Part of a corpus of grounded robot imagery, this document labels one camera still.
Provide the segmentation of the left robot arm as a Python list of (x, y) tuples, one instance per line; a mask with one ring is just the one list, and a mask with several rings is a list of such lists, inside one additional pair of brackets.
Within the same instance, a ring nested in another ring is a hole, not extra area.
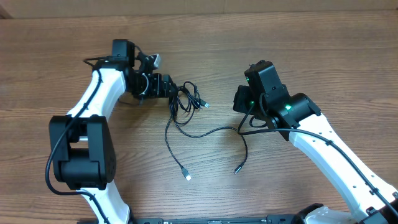
[(97, 223), (133, 223), (130, 206), (116, 187), (116, 153), (108, 120), (126, 92), (134, 98), (168, 98), (177, 91), (169, 75), (157, 73), (160, 55), (145, 54), (127, 39), (114, 39), (111, 55), (86, 58), (92, 79), (80, 101), (49, 122), (51, 153), (45, 182), (56, 195), (81, 195)]

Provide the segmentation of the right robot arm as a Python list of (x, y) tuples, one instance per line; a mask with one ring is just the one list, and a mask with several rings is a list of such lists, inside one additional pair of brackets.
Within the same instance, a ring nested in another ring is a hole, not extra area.
[(264, 124), (238, 134), (280, 133), (318, 167), (349, 208), (341, 212), (314, 203), (292, 215), (292, 223), (397, 223), (397, 189), (344, 143), (307, 95), (290, 95), (270, 61), (250, 65), (244, 76), (248, 84), (238, 87), (233, 110)]

